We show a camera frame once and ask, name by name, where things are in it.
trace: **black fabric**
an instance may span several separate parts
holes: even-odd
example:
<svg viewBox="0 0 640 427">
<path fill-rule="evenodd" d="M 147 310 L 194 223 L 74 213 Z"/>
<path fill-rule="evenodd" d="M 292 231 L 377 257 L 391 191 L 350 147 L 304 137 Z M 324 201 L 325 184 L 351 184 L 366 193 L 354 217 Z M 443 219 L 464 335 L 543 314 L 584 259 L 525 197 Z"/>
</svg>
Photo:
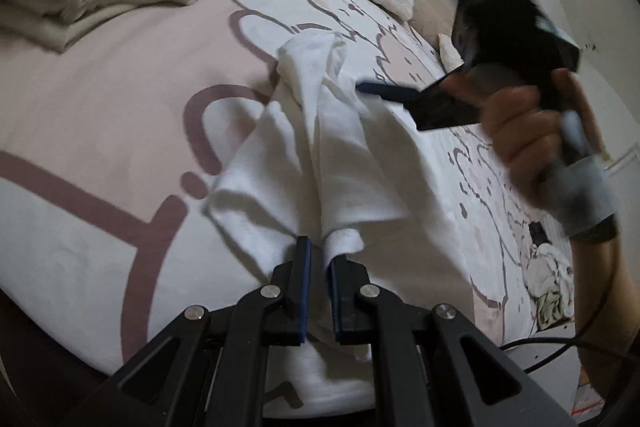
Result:
<svg viewBox="0 0 640 427">
<path fill-rule="evenodd" d="M 531 234 L 533 244 L 537 247 L 544 245 L 545 243 L 551 243 L 546 235 L 542 223 L 539 221 L 531 221 L 531 223 L 529 223 L 529 233 Z"/>
<path fill-rule="evenodd" d="M 52 340 L 1 291 L 0 355 L 16 396 L 38 427 L 57 426 L 107 378 Z"/>
</svg>

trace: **person's arm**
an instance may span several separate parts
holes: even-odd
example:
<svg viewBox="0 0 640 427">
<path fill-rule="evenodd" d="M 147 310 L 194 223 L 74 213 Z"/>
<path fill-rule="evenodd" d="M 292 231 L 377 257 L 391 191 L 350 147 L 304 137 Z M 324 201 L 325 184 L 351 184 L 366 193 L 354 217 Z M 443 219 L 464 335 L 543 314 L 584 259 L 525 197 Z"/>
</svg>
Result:
<svg viewBox="0 0 640 427">
<path fill-rule="evenodd" d="M 566 70 L 554 71 L 552 79 L 566 105 L 580 114 L 587 140 L 597 152 L 601 152 L 600 131 L 578 82 Z M 496 155 L 509 169 L 511 182 L 530 204 L 544 208 L 538 180 L 540 172 L 559 152 L 559 113 L 540 111 L 540 95 L 532 86 L 502 89 L 485 96 L 474 92 L 462 74 L 450 76 L 442 86 L 449 94 L 481 107 L 482 128 L 493 141 Z M 640 328 L 640 299 L 626 258 L 620 250 L 620 238 L 600 245 L 572 241 L 572 253 L 577 331 L 598 307 L 618 260 L 614 285 L 606 305 L 583 338 L 626 353 Z M 594 388 L 606 397 L 620 363 L 584 349 L 579 349 L 578 353 Z"/>
<path fill-rule="evenodd" d="M 620 237 L 600 245 L 571 243 L 574 258 L 575 326 L 580 330 L 596 309 L 618 264 L 609 298 L 582 337 L 598 346 L 626 353 L 640 329 L 640 299 L 631 279 Z M 580 361 L 600 396 L 607 397 L 620 362 L 579 349 Z"/>
</svg>

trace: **cartoon print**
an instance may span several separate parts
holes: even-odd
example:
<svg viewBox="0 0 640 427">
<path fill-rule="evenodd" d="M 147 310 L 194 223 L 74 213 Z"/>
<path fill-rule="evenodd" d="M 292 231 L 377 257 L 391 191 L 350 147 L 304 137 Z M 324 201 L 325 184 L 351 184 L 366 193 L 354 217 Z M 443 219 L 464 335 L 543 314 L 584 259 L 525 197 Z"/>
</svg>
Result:
<svg viewBox="0 0 640 427">
<path fill-rule="evenodd" d="M 355 78 L 424 89 L 444 74 L 435 53 L 425 53 L 417 39 L 367 0 L 235 1 L 244 9 L 230 21 L 236 35 L 272 57 L 294 34 L 314 28 L 344 36 L 353 50 L 343 71 Z"/>
<path fill-rule="evenodd" d="M 244 100 L 242 110 L 238 100 Z M 203 172 L 212 176 L 220 172 L 267 101 L 258 91 L 233 85 L 211 86 L 191 97 L 184 109 L 185 134 Z M 230 114 L 235 118 L 224 118 Z M 0 178 L 137 248 L 122 304 L 122 358 L 128 360 L 148 340 L 147 323 L 162 261 L 188 213 L 184 200 L 167 194 L 146 222 L 8 152 L 0 152 Z M 191 198 L 201 200 L 209 193 L 210 182 L 194 172 L 185 172 L 179 181 Z"/>
<path fill-rule="evenodd" d="M 528 295 L 523 296 L 520 256 L 523 250 L 528 250 L 527 237 L 530 244 L 530 209 L 511 187 L 506 171 L 478 126 L 454 128 L 449 132 L 457 141 L 449 153 L 449 163 L 462 176 L 459 185 L 461 232 L 463 237 L 472 237 L 477 247 L 467 260 L 474 274 L 471 282 L 479 305 L 476 306 L 478 327 L 490 332 L 494 339 L 499 325 L 501 343 L 526 336 L 530 333 L 534 311 Z M 495 273 L 502 273 L 499 286 L 495 285 Z M 521 320 L 511 319 L 508 326 L 506 315 L 520 316 Z"/>
</svg>

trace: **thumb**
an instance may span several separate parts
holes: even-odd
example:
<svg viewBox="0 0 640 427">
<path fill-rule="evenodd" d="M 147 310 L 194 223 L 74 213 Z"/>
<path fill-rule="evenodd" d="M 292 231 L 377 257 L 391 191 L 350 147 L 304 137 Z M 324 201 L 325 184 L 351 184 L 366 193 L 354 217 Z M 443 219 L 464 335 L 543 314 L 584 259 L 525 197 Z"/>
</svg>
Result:
<svg viewBox="0 0 640 427">
<path fill-rule="evenodd" d="M 462 102 L 475 105 L 480 108 L 489 98 L 487 95 L 477 92 L 469 82 L 465 73 L 451 73 L 440 84 L 442 89 Z"/>
<path fill-rule="evenodd" d="M 587 141 L 597 153 L 602 153 L 604 151 L 602 134 L 582 86 L 578 83 L 573 73 L 564 68 L 554 70 L 551 73 L 551 79 L 564 98 L 564 103 L 569 108 L 576 110 L 580 115 L 582 129 Z"/>
</svg>

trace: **folded clothes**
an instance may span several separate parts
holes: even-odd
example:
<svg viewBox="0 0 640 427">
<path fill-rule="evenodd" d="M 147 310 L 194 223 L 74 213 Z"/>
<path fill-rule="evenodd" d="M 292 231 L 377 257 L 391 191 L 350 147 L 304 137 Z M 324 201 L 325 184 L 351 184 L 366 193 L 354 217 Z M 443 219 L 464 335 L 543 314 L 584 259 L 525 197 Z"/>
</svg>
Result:
<svg viewBox="0 0 640 427">
<path fill-rule="evenodd" d="M 0 1 L 0 27 L 62 53 L 96 26 L 138 6 L 161 2 L 186 6 L 197 0 L 9 1 Z"/>
</svg>

